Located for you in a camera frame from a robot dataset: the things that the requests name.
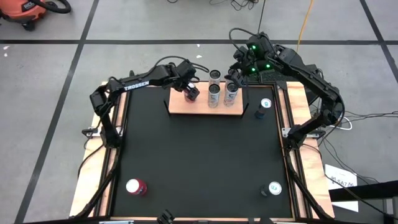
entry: metal bracket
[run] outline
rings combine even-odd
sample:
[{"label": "metal bracket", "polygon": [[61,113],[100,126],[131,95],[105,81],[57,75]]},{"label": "metal bracket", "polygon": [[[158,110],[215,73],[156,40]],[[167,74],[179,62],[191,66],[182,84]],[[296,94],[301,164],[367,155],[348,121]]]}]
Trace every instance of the metal bracket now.
[{"label": "metal bracket", "polygon": [[174,216],[167,209],[156,219],[158,224],[172,224],[173,220]]},{"label": "metal bracket", "polygon": [[[282,128],[282,137],[287,138],[287,135],[289,134],[290,128]],[[326,134],[326,131],[324,130],[314,130],[311,131],[309,134],[307,134],[307,138],[315,138],[319,139],[322,138]]]},{"label": "metal bracket", "polygon": [[279,88],[281,88],[281,89],[287,91],[287,84],[286,84],[286,81],[276,81],[276,85],[277,85]]},{"label": "metal bracket", "polygon": [[[97,130],[94,127],[89,127],[86,129],[85,135],[89,137],[100,137],[100,132],[101,128],[98,128]],[[116,131],[119,133],[120,136],[123,136],[123,130],[122,127],[116,127]]]}]

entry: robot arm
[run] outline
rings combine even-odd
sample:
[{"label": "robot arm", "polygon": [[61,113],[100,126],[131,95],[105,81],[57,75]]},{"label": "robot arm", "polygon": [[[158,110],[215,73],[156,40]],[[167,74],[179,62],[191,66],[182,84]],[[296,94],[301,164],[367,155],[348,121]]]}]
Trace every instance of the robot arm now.
[{"label": "robot arm", "polygon": [[291,127],[287,135],[289,148],[300,148],[309,132],[323,125],[336,124],[344,116],[344,103],[339,90],[309,71],[294,50],[272,45],[263,32],[252,35],[246,45],[248,49],[240,47],[234,54],[238,62],[231,68],[239,69],[242,76],[235,78],[234,82],[239,84],[245,76],[273,68],[283,75],[296,78],[322,99],[320,113],[303,124]]},{"label": "robot arm", "polygon": [[186,91],[188,97],[194,100],[199,95],[199,90],[188,86],[192,82],[198,82],[195,76],[196,69],[189,60],[184,60],[178,66],[174,63],[167,65],[156,65],[147,73],[134,75],[117,80],[111,77],[107,84],[99,86],[91,95],[90,100],[95,113],[102,122],[101,138],[106,147],[119,147],[121,138],[112,124],[109,112],[116,104],[119,96],[127,91],[133,91],[148,85],[161,86],[163,88],[172,87],[181,92]]}]

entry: power cord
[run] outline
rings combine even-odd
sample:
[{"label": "power cord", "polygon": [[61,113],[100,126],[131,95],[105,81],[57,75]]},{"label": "power cord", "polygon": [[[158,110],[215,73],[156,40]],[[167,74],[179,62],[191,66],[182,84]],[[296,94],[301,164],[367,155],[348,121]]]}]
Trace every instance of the power cord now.
[{"label": "power cord", "polygon": [[324,142],[323,145],[325,146],[325,149],[329,152],[329,154],[332,156],[332,158],[334,158],[334,160],[340,165],[340,167],[341,167],[342,169],[344,169],[344,170],[349,169],[349,170],[347,170],[348,172],[353,173],[355,176],[357,176],[359,179],[361,179],[363,182],[365,182],[365,183],[368,184],[368,185],[369,185],[369,183],[368,183],[365,179],[371,179],[371,180],[374,180],[375,182],[377,182],[378,184],[380,183],[379,181],[377,181],[377,180],[376,180],[375,178],[373,178],[373,177],[366,177],[366,176],[363,176],[363,175],[359,175],[354,169],[352,169],[351,167],[349,167],[347,164],[345,164],[345,163],[338,157],[337,151],[336,151],[335,147],[330,143],[330,141],[327,140],[327,139],[326,139],[325,141],[333,148],[336,157],[330,152],[330,150],[328,149],[326,143]]},{"label": "power cord", "polygon": [[233,45],[238,51],[240,51],[240,52],[244,55],[245,53],[244,53],[241,49],[239,49],[239,47],[235,44],[234,39],[232,39],[232,31],[235,31],[235,30],[242,31],[242,32],[245,32],[245,33],[250,34],[250,35],[255,35],[255,34],[253,34],[253,33],[250,32],[250,31],[247,31],[247,30],[245,30],[245,29],[238,28],[238,27],[232,28],[232,29],[229,31],[228,37],[229,37],[229,40],[231,41],[232,45]]},{"label": "power cord", "polygon": [[257,30],[257,33],[260,33],[260,26],[261,26],[261,21],[262,21],[262,15],[264,13],[264,9],[266,8],[266,0],[264,0],[264,3],[262,4],[262,9],[261,9],[261,16],[260,16],[260,23],[259,23],[259,28]]},{"label": "power cord", "polygon": [[[84,148],[84,149],[86,149],[86,146],[87,146],[88,141],[89,141],[90,139],[93,138],[92,135],[93,135],[93,134],[91,134],[90,137],[88,137],[87,140],[85,141],[85,143],[84,143],[84,145],[83,145],[83,148]],[[100,147],[98,147],[97,149],[95,149],[95,150],[94,150],[92,153],[90,153],[85,159],[83,159],[83,162],[81,162],[81,164],[80,164],[80,166],[79,166],[79,169],[78,169],[78,172],[77,172],[77,178],[78,178],[78,179],[79,179],[79,176],[80,176],[81,168],[83,168],[83,166],[84,166],[84,164],[86,163],[86,161],[87,161],[89,158],[91,158],[92,156],[94,156],[94,154],[96,154],[103,146],[104,146],[104,144],[100,145]]]},{"label": "power cord", "polygon": [[319,153],[319,156],[322,159],[322,153],[319,151],[319,149],[317,149],[317,148],[315,148],[313,146],[310,146],[309,144],[305,144],[305,143],[303,143],[303,146],[308,146],[310,149],[312,149],[312,150],[316,151],[317,153]]},{"label": "power cord", "polygon": [[[141,77],[141,78],[145,78],[145,77],[147,77],[148,75],[150,75],[150,74],[155,70],[156,66],[157,66],[161,61],[163,61],[163,60],[165,60],[165,59],[168,59],[168,58],[179,58],[179,59],[182,59],[182,60],[188,60],[188,59],[186,59],[186,58],[184,58],[184,57],[175,56],[175,55],[170,55],[170,56],[162,57],[162,58],[159,59],[159,60],[155,63],[155,65],[146,73],[146,75],[144,75],[144,76]],[[193,63],[193,62],[191,62],[191,64],[192,64],[192,65],[196,65],[196,66],[197,66],[197,67],[196,67],[197,69],[202,70],[202,71],[204,71],[204,72],[206,72],[206,73],[209,73],[209,72],[210,72],[209,69],[206,68],[206,67],[204,67],[203,65],[199,65],[199,64]]]},{"label": "power cord", "polygon": [[310,11],[312,9],[312,5],[313,5],[313,0],[311,0],[310,7],[308,7],[307,14],[305,15],[305,18],[304,18],[303,26],[301,27],[301,30],[300,30],[300,35],[298,36],[296,52],[299,52],[299,45],[300,45],[300,42],[301,42],[301,37],[303,35],[304,29],[305,29],[305,25],[307,25],[307,20],[308,20],[308,16],[310,15]]},{"label": "power cord", "polygon": [[251,10],[255,4],[257,4],[259,0],[244,0],[241,4],[238,3],[236,0],[231,0],[231,5],[234,7],[236,11],[240,11],[244,7],[248,7],[249,10]]},{"label": "power cord", "polygon": [[347,121],[346,121],[346,122],[340,122],[340,124],[349,123],[349,128],[342,128],[342,127],[334,126],[334,125],[329,125],[329,127],[331,127],[331,128],[337,128],[337,129],[344,130],[344,131],[350,131],[350,130],[352,130],[352,129],[353,129],[353,124],[352,124],[352,122],[351,122],[347,117],[343,117],[343,119],[345,119],[345,120],[347,120]]},{"label": "power cord", "polygon": [[222,0],[222,1],[216,2],[216,3],[214,3],[214,1],[215,1],[215,0],[210,0],[210,1],[209,1],[209,4],[211,4],[212,6],[215,6],[215,5],[224,3],[224,2],[229,1],[229,0]]},{"label": "power cord", "polygon": [[348,112],[348,113],[354,115],[354,116],[348,116],[348,117],[357,118],[357,119],[351,120],[351,122],[361,121],[361,120],[368,119],[368,118],[398,118],[398,111],[393,111],[390,113],[373,113],[373,114],[366,114],[366,115],[356,114],[356,113],[352,113],[352,112]]}]

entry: wooden board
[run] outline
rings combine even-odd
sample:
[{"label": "wooden board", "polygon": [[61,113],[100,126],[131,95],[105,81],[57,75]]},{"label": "wooden board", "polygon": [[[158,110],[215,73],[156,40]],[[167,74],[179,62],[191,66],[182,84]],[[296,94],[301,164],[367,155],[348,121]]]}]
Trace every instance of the wooden board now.
[{"label": "wooden board", "polygon": [[176,114],[222,114],[222,115],[242,115],[243,114],[243,95],[242,89],[238,90],[235,102],[232,106],[224,105],[225,82],[220,83],[221,93],[216,108],[208,106],[208,82],[199,82],[195,84],[200,94],[194,103],[185,101],[183,93],[170,90],[169,112]]},{"label": "wooden board", "polygon": [[[289,94],[294,124],[303,124],[308,121],[311,118],[311,114],[304,86],[299,82],[287,82],[287,92]],[[315,139],[308,138],[304,141],[304,144],[308,144],[319,150],[317,140]],[[319,152],[314,151],[311,147],[302,146],[300,148],[300,155],[307,189],[324,211],[331,217],[334,217],[335,213],[331,206],[328,183]],[[312,215],[314,218],[318,217],[313,210]]]},{"label": "wooden board", "polygon": [[[288,94],[290,99],[290,105],[292,109],[293,119],[295,124],[302,124],[310,119],[310,110],[307,105],[307,99],[305,96],[304,87],[301,83],[298,82],[288,82]],[[286,105],[284,104],[283,92],[279,91],[280,101],[281,101],[281,109],[282,116],[285,122],[285,126],[289,126],[287,123],[287,112]],[[121,100],[121,107],[119,108],[118,114],[118,124],[121,124],[122,113],[123,113],[123,105],[124,98]],[[98,117],[95,116],[93,120],[93,126],[95,126],[98,122]],[[318,148],[317,141],[314,139],[307,139],[305,144]],[[91,153],[92,149],[96,146],[101,145],[100,138],[94,138],[90,140],[88,143],[88,149],[85,152],[85,157]],[[300,153],[302,157],[302,164],[305,173],[305,180],[307,183],[308,190],[314,196],[315,200],[322,206],[322,208],[329,214],[334,217],[333,207],[331,206],[331,200],[329,196],[328,186],[326,182],[326,177],[323,172],[322,160],[320,159],[320,155],[318,152],[315,152],[313,149],[302,146],[300,148]],[[110,164],[113,163],[113,156],[110,158]],[[98,184],[100,181],[100,174],[104,161],[104,149],[100,150],[96,155],[94,155],[81,170],[80,178],[78,180],[78,184],[76,187],[75,197],[72,203],[72,209],[70,214],[76,215],[80,212],[81,209],[86,205],[86,203],[90,200],[92,195],[98,188]],[[303,197],[300,190],[296,187],[297,191],[297,199],[298,199],[298,207],[300,210],[300,214],[302,217],[305,216],[305,208],[303,206]],[[109,196],[109,188],[107,188],[103,194],[103,203],[100,208],[100,215],[105,215],[106,207],[107,207],[107,199]],[[117,217],[115,219],[132,219],[133,217]],[[274,221],[288,221],[288,219],[273,219]]]}]

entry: floor tile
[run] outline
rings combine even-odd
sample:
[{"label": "floor tile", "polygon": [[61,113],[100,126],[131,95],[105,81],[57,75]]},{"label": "floor tile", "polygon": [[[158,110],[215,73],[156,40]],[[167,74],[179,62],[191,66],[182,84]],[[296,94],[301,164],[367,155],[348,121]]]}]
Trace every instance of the floor tile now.
[{"label": "floor tile", "polygon": [[235,11],[228,2],[212,6],[207,0],[101,0],[88,39],[227,39],[233,27],[257,32],[261,9]]},{"label": "floor tile", "polygon": [[14,223],[75,49],[0,45],[1,223]]},{"label": "floor tile", "polygon": [[398,2],[394,0],[366,0],[384,40],[398,40]]},{"label": "floor tile", "polygon": [[36,22],[36,30],[32,32],[24,30],[20,24],[0,20],[0,39],[79,40],[93,0],[68,2],[72,7],[71,13],[57,14],[47,11],[45,17]]},{"label": "floor tile", "polygon": [[[309,0],[268,0],[261,30],[271,39],[297,40]],[[376,40],[359,1],[314,1],[302,40]]]}]

